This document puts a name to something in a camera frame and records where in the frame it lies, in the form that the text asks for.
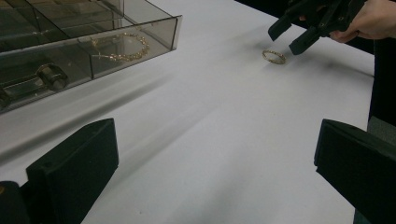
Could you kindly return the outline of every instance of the bangle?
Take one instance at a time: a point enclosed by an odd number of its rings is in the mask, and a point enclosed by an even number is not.
[[[92,55],[92,57],[97,57],[97,58],[108,58],[110,61],[113,62],[130,62],[134,60],[139,60],[148,55],[149,53],[149,42],[146,40],[145,37],[137,35],[137,34],[128,34],[128,33],[123,33],[120,35],[116,35],[116,37],[111,37],[111,40],[109,42],[114,41],[114,39],[120,39],[122,36],[127,36],[127,37],[132,37],[133,39],[137,40],[143,47],[141,50],[139,50],[136,53],[132,54],[110,54],[110,55],[103,55],[97,48],[99,44],[105,43],[108,41],[108,37],[101,38],[101,39],[94,39],[92,41],[93,47],[98,51],[98,55]]]
[[[276,58],[268,57],[267,54],[274,54],[276,56]],[[276,51],[273,51],[273,50],[265,49],[262,52],[262,57],[265,60],[267,60],[268,62],[270,62],[270,63],[276,63],[276,64],[284,64],[284,63],[286,63],[285,55],[283,55],[281,53],[278,53]]]

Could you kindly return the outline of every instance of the white surface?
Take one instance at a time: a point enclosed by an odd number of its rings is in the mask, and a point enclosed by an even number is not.
[[[0,115],[0,180],[114,118],[120,167],[84,223],[352,223],[313,160],[322,119],[365,129],[373,56],[330,39],[292,56],[302,29],[274,43],[276,19],[231,0],[151,2],[183,15],[177,50]]]

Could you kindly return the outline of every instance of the human hand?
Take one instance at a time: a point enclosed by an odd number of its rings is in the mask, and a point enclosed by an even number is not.
[[[330,35],[340,43],[357,36],[366,39],[396,37],[396,2],[368,0],[346,31],[334,31]]]

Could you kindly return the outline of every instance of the ring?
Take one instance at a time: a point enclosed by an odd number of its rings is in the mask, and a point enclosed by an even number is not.
[[[271,58],[268,57],[266,54],[274,54],[275,56],[277,56],[277,58]],[[286,57],[285,55],[278,53],[276,51],[273,50],[269,50],[269,49],[265,49],[262,51],[262,57],[267,60],[270,63],[276,63],[276,64],[284,64],[286,63]]]

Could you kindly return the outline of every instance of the clear plastic tray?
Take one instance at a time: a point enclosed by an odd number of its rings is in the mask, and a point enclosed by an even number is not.
[[[0,0],[0,113],[174,50],[180,24],[145,0]]]

